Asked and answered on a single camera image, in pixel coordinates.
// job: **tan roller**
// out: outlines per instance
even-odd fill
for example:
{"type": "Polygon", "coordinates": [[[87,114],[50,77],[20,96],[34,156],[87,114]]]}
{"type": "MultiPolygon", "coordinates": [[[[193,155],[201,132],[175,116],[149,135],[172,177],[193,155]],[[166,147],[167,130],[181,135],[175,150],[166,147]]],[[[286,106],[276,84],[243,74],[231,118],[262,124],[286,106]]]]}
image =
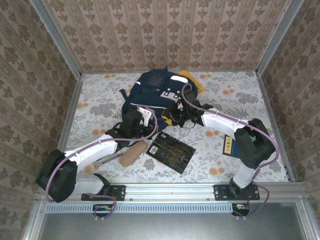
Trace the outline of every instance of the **tan roller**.
{"type": "Polygon", "coordinates": [[[131,165],[147,148],[145,141],[138,141],[130,147],[121,157],[120,163],[124,167],[131,165]]]}

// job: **backpack strap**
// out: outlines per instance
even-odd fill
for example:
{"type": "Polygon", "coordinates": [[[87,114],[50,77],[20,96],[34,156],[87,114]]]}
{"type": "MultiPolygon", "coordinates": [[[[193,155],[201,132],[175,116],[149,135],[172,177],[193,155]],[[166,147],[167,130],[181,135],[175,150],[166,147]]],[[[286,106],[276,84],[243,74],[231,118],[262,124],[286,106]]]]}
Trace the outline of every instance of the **backpack strap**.
{"type": "Polygon", "coordinates": [[[126,93],[126,91],[124,89],[120,89],[119,92],[122,94],[124,100],[128,99],[127,93],[126,93]]]}

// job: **beige wallpaper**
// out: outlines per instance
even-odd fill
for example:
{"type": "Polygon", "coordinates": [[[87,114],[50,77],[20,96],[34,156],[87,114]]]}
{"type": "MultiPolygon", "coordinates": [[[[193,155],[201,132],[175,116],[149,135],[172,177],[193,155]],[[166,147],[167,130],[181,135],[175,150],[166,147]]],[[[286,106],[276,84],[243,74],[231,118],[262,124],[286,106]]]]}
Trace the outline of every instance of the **beige wallpaper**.
{"type": "Polygon", "coordinates": [[[75,79],[28,0],[0,0],[0,239],[23,234],[75,79]]]}
{"type": "Polygon", "coordinates": [[[255,69],[289,0],[44,0],[83,72],[255,69]]]}
{"type": "Polygon", "coordinates": [[[305,0],[263,80],[297,181],[320,220],[320,1],[305,0]]]}

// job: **white floral mat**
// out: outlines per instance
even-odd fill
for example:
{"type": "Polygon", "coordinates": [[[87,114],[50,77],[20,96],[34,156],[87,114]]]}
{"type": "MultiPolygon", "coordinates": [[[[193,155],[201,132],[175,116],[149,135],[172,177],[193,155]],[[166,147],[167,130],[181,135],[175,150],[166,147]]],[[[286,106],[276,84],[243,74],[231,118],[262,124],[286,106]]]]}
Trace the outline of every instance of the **white floral mat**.
{"type": "MultiPolygon", "coordinates": [[[[85,74],[67,149],[81,147],[121,121],[124,103],[120,89],[129,93],[140,73],[85,74]]],[[[198,96],[201,104],[211,104],[219,111],[240,119],[259,118],[274,137],[255,73],[191,72],[206,89],[198,96]]],[[[119,159],[96,169],[112,183],[217,183],[229,182],[240,160],[222,155],[224,134],[196,125],[192,129],[168,126],[164,132],[196,149],[183,174],[179,174],[147,154],[123,167],[119,159]]],[[[257,182],[287,182],[281,159],[263,168],[257,182]]]]}

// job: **navy backpack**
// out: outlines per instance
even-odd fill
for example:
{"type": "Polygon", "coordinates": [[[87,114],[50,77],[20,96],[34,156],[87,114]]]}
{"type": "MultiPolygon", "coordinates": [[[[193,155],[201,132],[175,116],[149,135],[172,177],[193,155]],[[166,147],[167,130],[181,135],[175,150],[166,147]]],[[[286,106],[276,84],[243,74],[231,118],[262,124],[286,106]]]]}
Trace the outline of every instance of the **navy backpack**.
{"type": "Polygon", "coordinates": [[[129,96],[124,89],[120,90],[125,99],[121,109],[122,118],[129,110],[136,110],[138,105],[146,105],[155,111],[158,121],[157,132],[162,131],[168,124],[161,118],[161,114],[177,102],[186,83],[192,85],[192,90],[197,96],[196,85],[185,76],[160,69],[144,72],[133,85],[129,96]]]}

